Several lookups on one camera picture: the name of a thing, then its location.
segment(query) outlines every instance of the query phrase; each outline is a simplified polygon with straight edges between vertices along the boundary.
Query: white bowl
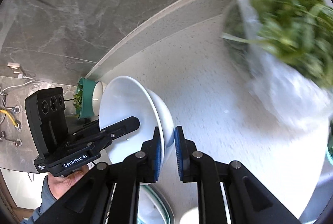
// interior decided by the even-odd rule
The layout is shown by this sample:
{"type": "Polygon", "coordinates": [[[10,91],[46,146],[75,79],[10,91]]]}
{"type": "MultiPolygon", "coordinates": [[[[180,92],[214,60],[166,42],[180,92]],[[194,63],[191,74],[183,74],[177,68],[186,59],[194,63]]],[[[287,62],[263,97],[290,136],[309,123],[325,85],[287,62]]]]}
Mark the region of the white bowl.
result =
{"type": "Polygon", "coordinates": [[[103,95],[103,91],[106,88],[106,84],[104,82],[97,82],[93,92],[93,111],[94,115],[99,115],[99,107],[101,105],[101,99],[103,95]]]}
{"type": "Polygon", "coordinates": [[[187,211],[180,219],[179,224],[199,224],[199,208],[194,207],[187,211]]]}
{"type": "Polygon", "coordinates": [[[149,186],[140,186],[138,218],[145,224],[170,223],[167,209],[169,204],[163,204],[157,193],[149,186]]]}
{"type": "Polygon", "coordinates": [[[161,141],[161,167],[165,151],[173,144],[173,120],[164,102],[152,91],[146,90],[131,77],[120,76],[106,87],[99,108],[99,128],[135,116],[140,121],[138,130],[117,138],[106,148],[112,163],[122,162],[127,156],[140,151],[142,143],[153,138],[158,126],[161,141]]]}
{"type": "Polygon", "coordinates": [[[159,119],[161,121],[163,136],[164,136],[164,146],[165,146],[165,160],[171,155],[173,144],[174,144],[174,120],[171,117],[170,111],[163,100],[153,91],[146,89],[149,96],[153,100],[156,107],[159,119]]]}

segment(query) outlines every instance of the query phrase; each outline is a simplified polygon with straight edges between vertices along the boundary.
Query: marble backsplash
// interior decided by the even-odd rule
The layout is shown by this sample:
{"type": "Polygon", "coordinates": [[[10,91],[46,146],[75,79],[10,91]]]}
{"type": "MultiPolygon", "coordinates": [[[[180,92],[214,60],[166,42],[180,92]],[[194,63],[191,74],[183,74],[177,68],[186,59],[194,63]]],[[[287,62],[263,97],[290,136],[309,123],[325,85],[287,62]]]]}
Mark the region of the marble backsplash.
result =
{"type": "MultiPolygon", "coordinates": [[[[75,85],[124,36],[175,1],[4,0],[0,65],[18,62],[35,79],[75,85]]],[[[8,69],[0,67],[0,74],[8,69]]]]}
{"type": "MultiPolygon", "coordinates": [[[[28,80],[19,78],[8,78],[0,76],[0,87],[5,89],[9,86],[21,85],[26,83],[28,80]]],[[[26,97],[33,94],[37,90],[62,87],[64,90],[64,99],[73,98],[76,86],[47,83],[47,82],[32,82],[22,87],[12,88],[6,90],[8,94],[6,98],[6,106],[15,107],[19,106],[21,111],[15,114],[16,120],[19,120],[22,124],[22,129],[17,131],[9,118],[5,118],[4,122],[0,125],[0,131],[4,131],[6,139],[9,140],[22,140],[22,146],[16,148],[15,145],[5,139],[0,140],[0,167],[25,171],[25,172],[36,172],[33,164],[33,160],[37,157],[38,153],[31,136],[30,128],[27,121],[24,101],[26,97]]],[[[74,115],[75,109],[72,101],[65,102],[65,115],[74,115]]],[[[3,114],[0,113],[0,121],[3,118],[3,114]]]]}

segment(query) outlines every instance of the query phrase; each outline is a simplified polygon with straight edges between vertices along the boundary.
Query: human hand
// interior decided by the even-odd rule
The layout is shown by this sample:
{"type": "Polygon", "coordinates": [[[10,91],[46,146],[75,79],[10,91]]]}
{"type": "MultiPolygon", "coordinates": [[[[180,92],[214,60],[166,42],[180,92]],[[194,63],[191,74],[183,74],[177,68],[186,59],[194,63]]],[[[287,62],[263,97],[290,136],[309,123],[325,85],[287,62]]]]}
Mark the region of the human hand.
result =
{"type": "Polygon", "coordinates": [[[48,184],[52,195],[58,200],[64,195],[73,185],[79,181],[83,175],[89,171],[89,167],[84,165],[81,170],[73,172],[66,177],[53,177],[52,174],[48,174],[48,184]]]}

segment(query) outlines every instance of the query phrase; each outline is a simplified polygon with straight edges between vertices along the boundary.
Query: green leaves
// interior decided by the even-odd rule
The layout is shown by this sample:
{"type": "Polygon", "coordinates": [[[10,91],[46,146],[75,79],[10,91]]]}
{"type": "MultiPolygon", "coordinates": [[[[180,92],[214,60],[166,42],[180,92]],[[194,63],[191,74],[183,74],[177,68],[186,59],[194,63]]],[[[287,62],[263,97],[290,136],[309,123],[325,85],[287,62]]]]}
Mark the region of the green leaves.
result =
{"type": "Polygon", "coordinates": [[[260,45],[318,86],[332,87],[333,9],[324,0],[250,2],[262,23],[258,36],[263,40],[242,42],[260,45]]]}
{"type": "Polygon", "coordinates": [[[78,83],[77,93],[74,95],[73,106],[80,111],[82,106],[83,85],[78,83]]]}

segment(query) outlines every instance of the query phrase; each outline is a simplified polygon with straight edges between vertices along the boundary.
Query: person's arm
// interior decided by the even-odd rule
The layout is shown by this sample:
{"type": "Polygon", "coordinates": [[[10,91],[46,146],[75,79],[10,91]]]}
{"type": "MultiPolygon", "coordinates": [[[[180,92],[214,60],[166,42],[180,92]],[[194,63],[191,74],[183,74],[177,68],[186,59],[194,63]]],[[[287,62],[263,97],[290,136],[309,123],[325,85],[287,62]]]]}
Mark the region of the person's arm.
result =
{"type": "Polygon", "coordinates": [[[47,209],[51,207],[52,204],[56,202],[56,198],[52,195],[49,184],[48,184],[48,176],[45,176],[44,183],[42,187],[42,203],[41,206],[38,207],[33,213],[32,216],[28,220],[22,220],[21,224],[33,224],[37,218],[41,216],[47,209]]]}
{"type": "Polygon", "coordinates": [[[20,224],[33,224],[47,209],[51,207],[62,195],[64,195],[83,175],[89,171],[87,165],[67,177],[53,177],[48,174],[44,178],[42,187],[42,203],[28,220],[22,220],[20,224]]]}

